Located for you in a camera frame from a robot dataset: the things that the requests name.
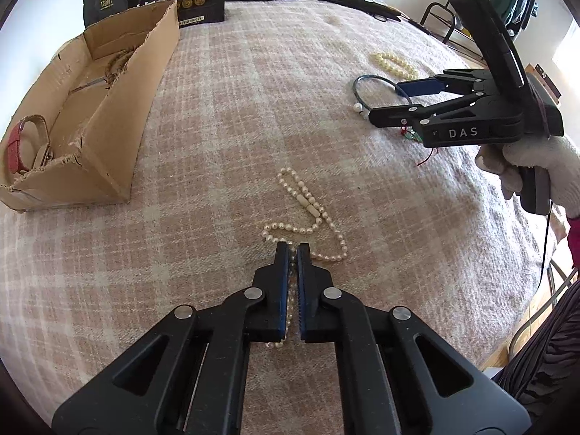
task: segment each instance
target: pearl bracelet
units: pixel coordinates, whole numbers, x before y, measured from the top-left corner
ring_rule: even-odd
[[[294,181],[297,183],[298,189],[296,190],[292,188],[284,179],[284,174],[288,173],[292,176]],[[264,230],[260,233],[262,238],[266,242],[270,242],[272,244],[277,244],[278,242],[286,242],[289,247],[291,247],[291,254],[296,253],[296,248],[294,247],[294,242],[286,240],[286,238],[278,238],[273,235],[276,230],[280,230],[280,232],[293,232],[299,233],[300,235],[312,235],[313,233],[317,232],[320,229],[320,226],[326,222],[328,227],[336,237],[336,240],[339,242],[340,245],[340,253],[338,255],[324,255],[322,253],[316,253],[311,250],[310,257],[313,260],[320,260],[320,261],[342,261],[346,259],[348,256],[349,248],[346,244],[346,239],[344,239],[344,235],[340,230],[337,230],[336,225],[332,221],[332,218],[326,211],[326,208],[320,204],[319,201],[316,200],[312,193],[308,190],[308,187],[301,180],[301,178],[296,173],[296,170],[292,170],[292,168],[282,168],[280,173],[277,175],[278,182],[280,185],[286,190],[286,192],[291,195],[291,197],[295,198],[302,207],[304,207],[313,217],[314,217],[314,224],[310,227],[297,227],[290,223],[284,222],[272,222],[266,224],[264,226]]]

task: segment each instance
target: bed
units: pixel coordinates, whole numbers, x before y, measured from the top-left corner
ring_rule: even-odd
[[[477,148],[428,155],[352,110],[371,54],[420,77],[465,67],[405,22],[319,1],[231,2],[222,24],[185,28],[157,91],[128,204],[17,214],[0,207],[0,357],[33,408],[56,408],[174,307],[220,303],[271,262],[266,222],[306,225],[279,186],[292,166],[327,205],[350,255],[335,285],[405,305],[480,365],[540,280],[545,218],[504,201]],[[371,104],[399,104],[369,84]],[[435,103],[443,96],[419,98]],[[309,236],[333,250],[327,232]],[[550,232],[548,255],[556,235]],[[245,434],[341,433],[331,345],[252,347]]]

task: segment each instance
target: white cotton glove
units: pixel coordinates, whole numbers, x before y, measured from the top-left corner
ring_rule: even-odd
[[[550,174],[552,201],[563,206],[569,218],[580,216],[580,152],[567,136],[525,136],[513,144],[483,145],[475,163],[500,176],[505,199],[522,190],[517,167],[545,168]]]

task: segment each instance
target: black cord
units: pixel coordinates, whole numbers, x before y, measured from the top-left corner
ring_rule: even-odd
[[[372,108],[368,104],[366,104],[363,101],[363,99],[360,97],[358,86],[359,86],[359,82],[361,82],[363,80],[369,80],[369,79],[382,80],[383,82],[387,82],[389,85],[391,85],[395,89],[396,94],[405,98],[407,100],[408,104],[413,104],[413,101],[411,101],[411,97],[407,93],[405,93],[405,91],[403,91],[403,89],[401,87],[399,87],[395,82],[389,80],[388,78],[381,77],[379,75],[361,75],[353,83],[353,93],[355,94],[357,101],[360,104],[362,104],[363,108],[365,108],[366,110],[370,111],[370,110],[372,110]]]

